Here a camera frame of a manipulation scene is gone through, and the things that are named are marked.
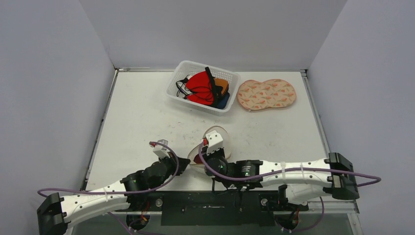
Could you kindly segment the white round mesh laundry bag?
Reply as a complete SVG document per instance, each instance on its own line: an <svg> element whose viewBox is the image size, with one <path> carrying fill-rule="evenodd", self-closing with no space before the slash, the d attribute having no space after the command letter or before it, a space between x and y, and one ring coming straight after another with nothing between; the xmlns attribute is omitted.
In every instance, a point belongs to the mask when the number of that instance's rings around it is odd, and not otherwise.
<svg viewBox="0 0 415 235"><path fill-rule="evenodd" d="M230 138L230 135L228 134L228 132L223 127L215 125L215 126L210 127L209 129L207 129L204 132L203 137L205 137L206 134L208 134L212 131L216 131L223 138L225 159L228 160L231 157L231 138ZM190 159L189 166L192 170L205 175L205 166L203 165L203 163L200 160L198 160L197 162L195 161L195 159L199 158L198 157L198 145L196 145L190 151L187 158Z"/></svg>

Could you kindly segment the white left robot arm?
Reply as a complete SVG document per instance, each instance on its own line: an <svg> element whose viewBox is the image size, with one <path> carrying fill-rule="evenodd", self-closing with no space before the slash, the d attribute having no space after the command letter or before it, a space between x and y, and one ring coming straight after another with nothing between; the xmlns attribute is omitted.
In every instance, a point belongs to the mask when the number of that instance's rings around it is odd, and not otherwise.
<svg viewBox="0 0 415 235"><path fill-rule="evenodd" d="M67 196L54 192L37 209L39 234L63 235L68 228L107 212L140 211L149 193L181 175L189 164L190 159L167 157L103 188Z"/></svg>

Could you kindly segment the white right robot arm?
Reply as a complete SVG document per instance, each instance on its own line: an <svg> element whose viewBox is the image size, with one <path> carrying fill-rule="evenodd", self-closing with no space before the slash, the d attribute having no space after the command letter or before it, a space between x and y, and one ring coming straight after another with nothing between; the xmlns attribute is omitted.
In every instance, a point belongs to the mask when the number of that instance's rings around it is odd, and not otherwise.
<svg viewBox="0 0 415 235"><path fill-rule="evenodd" d="M326 158L308 162L242 160L229 163L223 148L208 152L205 146L198 148L198 156L206 175L227 189L248 191L277 186L277 205L283 210L317 197L330 195L338 200L360 197L353 164L340 153L329 153Z"/></svg>

